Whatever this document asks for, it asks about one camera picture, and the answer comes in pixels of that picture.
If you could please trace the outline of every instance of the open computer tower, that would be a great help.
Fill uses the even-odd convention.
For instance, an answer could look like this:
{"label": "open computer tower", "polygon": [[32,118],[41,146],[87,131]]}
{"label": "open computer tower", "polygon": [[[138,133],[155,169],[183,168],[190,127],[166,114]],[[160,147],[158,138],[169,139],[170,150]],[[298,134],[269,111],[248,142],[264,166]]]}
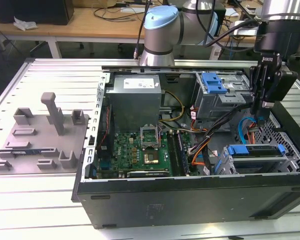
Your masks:
{"label": "open computer tower", "polygon": [[205,131],[252,101],[247,69],[102,70],[73,191],[96,229],[277,219],[300,204],[300,127],[280,102],[262,127],[238,110],[193,164]]}

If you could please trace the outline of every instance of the gray power supply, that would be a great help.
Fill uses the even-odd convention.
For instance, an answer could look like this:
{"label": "gray power supply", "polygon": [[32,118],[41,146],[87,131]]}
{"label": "gray power supply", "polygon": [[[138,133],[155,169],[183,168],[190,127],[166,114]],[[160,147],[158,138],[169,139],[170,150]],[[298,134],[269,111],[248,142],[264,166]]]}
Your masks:
{"label": "gray power supply", "polygon": [[139,132],[144,125],[156,126],[161,103],[158,75],[116,75],[107,91],[116,132]]}

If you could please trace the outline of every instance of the motherboard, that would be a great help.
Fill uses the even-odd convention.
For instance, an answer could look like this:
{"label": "motherboard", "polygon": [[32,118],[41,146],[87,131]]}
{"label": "motherboard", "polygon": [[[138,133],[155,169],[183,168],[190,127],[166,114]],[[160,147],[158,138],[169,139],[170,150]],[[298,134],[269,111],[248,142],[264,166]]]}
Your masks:
{"label": "motherboard", "polygon": [[186,176],[190,135],[144,127],[140,132],[116,133],[113,157],[98,161],[98,178]]}

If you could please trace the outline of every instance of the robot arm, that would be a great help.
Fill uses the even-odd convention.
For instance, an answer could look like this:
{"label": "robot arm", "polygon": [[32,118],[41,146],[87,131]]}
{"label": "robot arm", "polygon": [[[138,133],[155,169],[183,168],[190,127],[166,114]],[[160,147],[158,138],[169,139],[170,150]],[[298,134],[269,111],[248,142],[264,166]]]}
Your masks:
{"label": "robot arm", "polygon": [[298,77],[281,66],[300,48],[300,1],[265,0],[261,21],[254,45],[261,57],[250,69],[250,113],[262,126],[275,102],[284,99]]}
{"label": "robot arm", "polygon": [[[212,0],[199,0],[198,15],[207,28]],[[144,51],[141,66],[174,66],[175,45],[200,44],[206,32],[200,26],[196,15],[196,0],[188,0],[178,12],[175,6],[158,6],[150,9],[145,17]],[[214,19],[210,33],[215,34],[217,20]]]}
{"label": "robot arm", "polygon": [[[205,25],[212,11],[212,1],[198,0],[198,15]],[[205,31],[196,15],[196,0],[188,0],[178,13],[173,6],[161,6],[162,12],[151,9],[145,19],[142,66],[173,66],[174,45],[199,44]],[[298,74],[282,71],[286,61],[300,48],[300,0],[265,0],[254,51],[261,54],[258,65],[250,69],[250,91],[253,97],[251,114],[258,125],[269,118],[276,101],[282,101]]]}

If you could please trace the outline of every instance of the floor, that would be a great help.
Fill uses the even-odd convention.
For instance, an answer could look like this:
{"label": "floor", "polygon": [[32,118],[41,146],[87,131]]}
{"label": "floor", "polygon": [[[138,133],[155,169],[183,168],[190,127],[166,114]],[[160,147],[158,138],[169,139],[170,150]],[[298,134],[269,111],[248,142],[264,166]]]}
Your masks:
{"label": "floor", "polygon": [[[14,77],[20,66],[23,64],[25,57],[30,57],[30,50],[35,47],[34,41],[15,41],[16,47],[24,56],[19,54],[10,43],[7,43],[5,51],[0,53],[0,94]],[[90,55],[88,44],[84,43],[84,49],[80,49],[79,43],[76,42],[60,42],[59,43],[63,58],[96,58],[96,59],[131,59],[135,49],[134,44],[123,44],[123,51],[118,51],[116,43],[94,43],[94,55]],[[175,59],[180,58],[180,46],[173,50]],[[187,46],[183,59],[208,60],[211,50],[202,48],[201,46]],[[48,45],[43,46],[36,51],[36,58],[51,58]],[[221,60],[229,59],[229,52],[225,52]],[[232,56],[233,60],[257,60],[258,54],[250,52],[239,52]],[[289,60],[291,70],[298,72],[300,80],[300,60],[294,57]]]}

